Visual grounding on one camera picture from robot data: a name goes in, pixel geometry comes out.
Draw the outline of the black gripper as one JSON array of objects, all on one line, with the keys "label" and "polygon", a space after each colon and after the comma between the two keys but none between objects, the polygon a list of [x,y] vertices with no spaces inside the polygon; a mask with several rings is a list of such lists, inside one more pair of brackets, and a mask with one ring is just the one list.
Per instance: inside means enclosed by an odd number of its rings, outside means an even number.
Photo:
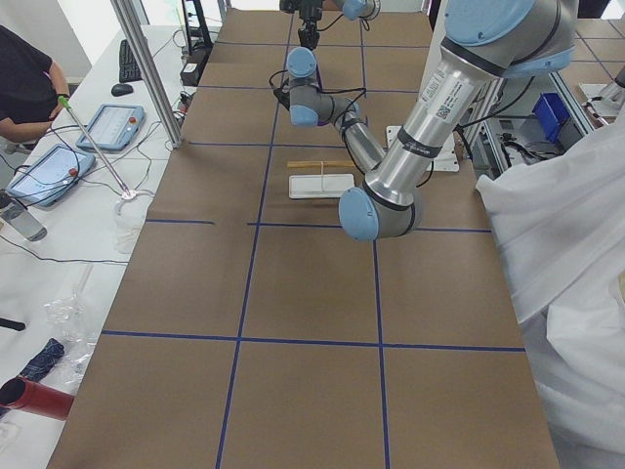
[{"label": "black gripper", "polygon": [[322,19],[322,5],[300,4],[298,10],[299,18],[302,20],[302,25],[298,29],[300,45],[307,49],[310,48],[311,50],[314,50],[319,41],[317,22]]}]

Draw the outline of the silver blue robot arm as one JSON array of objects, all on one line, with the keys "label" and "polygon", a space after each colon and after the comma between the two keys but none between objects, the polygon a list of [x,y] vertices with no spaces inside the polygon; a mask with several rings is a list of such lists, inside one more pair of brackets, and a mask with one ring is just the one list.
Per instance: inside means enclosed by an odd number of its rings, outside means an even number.
[{"label": "silver blue robot arm", "polygon": [[[332,4],[349,20],[374,19],[380,12],[379,1],[346,0],[332,1]],[[290,9],[298,12],[302,25],[298,29],[300,45],[314,50],[320,37],[317,23],[322,19],[324,2],[322,0],[292,1]]]},{"label": "silver blue robot arm", "polygon": [[441,59],[387,149],[359,118],[357,105],[321,91],[313,52],[287,56],[289,113],[296,126],[333,125],[363,174],[339,201],[343,230],[357,240],[396,237],[423,215],[417,185],[482,86],[566,67],[574,49],[575,1],[451,1]]}]

